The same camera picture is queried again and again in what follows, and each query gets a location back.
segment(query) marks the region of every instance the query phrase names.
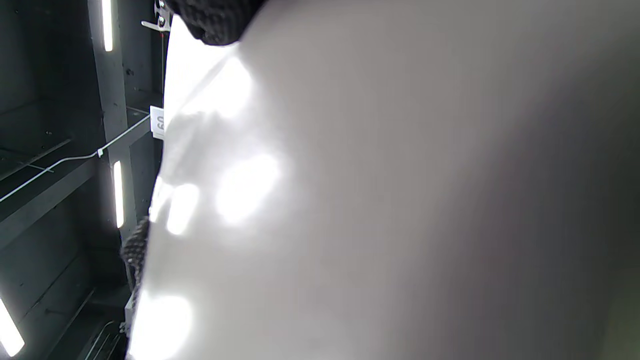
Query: white label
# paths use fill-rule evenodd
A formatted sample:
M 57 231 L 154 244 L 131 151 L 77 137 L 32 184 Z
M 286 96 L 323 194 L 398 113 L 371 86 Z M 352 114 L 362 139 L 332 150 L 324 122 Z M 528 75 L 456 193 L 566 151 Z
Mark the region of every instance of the white label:
M 151 114 L 151 132 L 154 138 L 164 140 L 164 109 L 149 106 Z

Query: white cable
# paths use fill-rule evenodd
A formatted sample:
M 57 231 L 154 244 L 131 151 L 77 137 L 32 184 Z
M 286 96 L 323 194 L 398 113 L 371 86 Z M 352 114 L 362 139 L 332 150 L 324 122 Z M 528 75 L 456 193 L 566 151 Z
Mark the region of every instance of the white cable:
M 49 170 L 51 170 L 52 168 L 62 164 L 65 161 L 70 161 L 70 160 L 84 160 L 84 159 L 90 159 L 94 156 L 98 156 L 99 158 L 102 157 L 102 153 L 104 152 L 104 149 L 108 148 L 109 146 L 111 146 L 113 143 L 115 143 L 116 141 L 118 141 L 121 137 L 125 136 L 129 131 L 135 129 L 138 125 L 142 124 L 145 120 L 149 119 L 151 115 L 147 115 L 145 117 L 143 117 L 140 121 L 138 121 L 135 125 L 133 125 L 132 127 L 130 127 L 129 129 L 126 129 L 122 134 L 116 136 L 115 139 L 113 139 L 112 141 L 108 142 L 105 146 L 101 147 L 100 149 L 97 149 L 96 151 L 93 152 L 93 154 L 90 155 L 86 155 L 86 156 L 74 156 L 71 158 L 64 158 L 62 160 L 58 160 L 55 164 L 51 165 L 50 167 L 47 167 L 46 169 L 42 170 L 38 175 L 32 177 L 31 179 L 27 180 L 24 184 L 18 186 L 17 188 L 13 189 L 13 191 L 11 191 L 10 193 L 6 194 L 5 196 L 2 197 L 2 199 L 0 199 L 0 202 L 6 200 L 9 196 L 13 195 L 14 193 L 17 193 L 20 189 L 22 189 L 23 187 L 27 186 L 28 184 L 30 184 L 31 182 L 33 182 L 35 179 L 38 179 L 40 176 L 46 174 Z

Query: black knit glove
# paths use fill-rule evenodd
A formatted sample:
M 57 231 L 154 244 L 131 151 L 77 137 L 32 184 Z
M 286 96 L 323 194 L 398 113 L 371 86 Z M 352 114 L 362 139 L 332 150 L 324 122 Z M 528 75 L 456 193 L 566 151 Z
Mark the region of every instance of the black knit glove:
M 229 45 L 242 36 L 265 0 L 165 0 L 196 39 Z

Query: metal bracket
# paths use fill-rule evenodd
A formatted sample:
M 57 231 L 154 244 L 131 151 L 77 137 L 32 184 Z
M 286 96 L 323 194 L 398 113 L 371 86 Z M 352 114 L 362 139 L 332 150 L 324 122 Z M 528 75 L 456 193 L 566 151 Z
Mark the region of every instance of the metal bracket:
M 171 31 L 171 24 L 169 24 L 171 13 L 163 0 L 154 0 L 154 13 L 157 16 L 157 24 L 142 21 L 142 26 L 160 32 Z

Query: fluorescent light tube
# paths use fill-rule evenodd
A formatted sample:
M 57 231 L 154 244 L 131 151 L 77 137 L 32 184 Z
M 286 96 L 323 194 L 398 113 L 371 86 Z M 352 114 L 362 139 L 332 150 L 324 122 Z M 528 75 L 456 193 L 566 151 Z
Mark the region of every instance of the fluorescent light tube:
M 0 343 L 10 357 L 18 354 L 24 346 L 24 340 L 22 340 L 22 336 L 20 336 L 20 332 L 13 323 L 2 299 L 0 299 Z
M 113 164 L 113 187 L 116 196 L 116 226 L 124 224 L 124 198 L 122 195 L 122 167 L 120 162 Z
M 113 26 L 111 25 L 111 0 L 102 0 L 102 34 L 104 50 L 113 50 Z

